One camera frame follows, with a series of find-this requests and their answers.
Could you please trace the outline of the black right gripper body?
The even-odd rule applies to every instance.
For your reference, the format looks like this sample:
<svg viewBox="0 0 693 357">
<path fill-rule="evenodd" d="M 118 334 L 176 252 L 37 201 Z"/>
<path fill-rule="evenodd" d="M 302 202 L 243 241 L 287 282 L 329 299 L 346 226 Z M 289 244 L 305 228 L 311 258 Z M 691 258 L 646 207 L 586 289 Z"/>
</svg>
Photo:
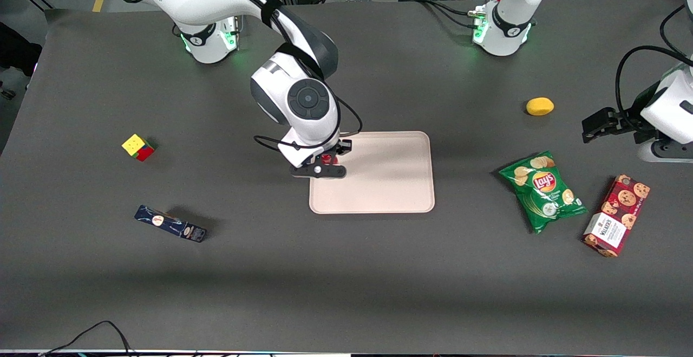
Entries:
<svg viewBox="0 0 693 357">
<path fill-rule="evenodd" d="M 322 152 L 322 160 L 323 160 L 323 165 L 340 165 L 339 162 L 339 157 L 338 155 L 338 142 L 339 139 L 337 140 L 336 144 L 332 146 L 331 148 L 324 150 Z"/>
</svg>

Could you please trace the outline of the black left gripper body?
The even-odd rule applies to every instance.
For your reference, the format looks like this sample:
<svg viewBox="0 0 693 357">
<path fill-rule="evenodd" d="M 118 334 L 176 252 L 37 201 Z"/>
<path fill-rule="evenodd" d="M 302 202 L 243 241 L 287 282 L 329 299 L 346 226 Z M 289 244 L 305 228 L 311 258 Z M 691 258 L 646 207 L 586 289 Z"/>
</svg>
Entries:
<svg viewBox="0 0 693 357">
<path fill-rule="evenodd" d="M 650 125 L 639 115 L 631 115 L 628 109 L 624 112 L 615 109 L 608 110 L 608 125 L 605 132 L 612 135 L 633 133 L 634 142 L 650 140 Z"/>
</svg>

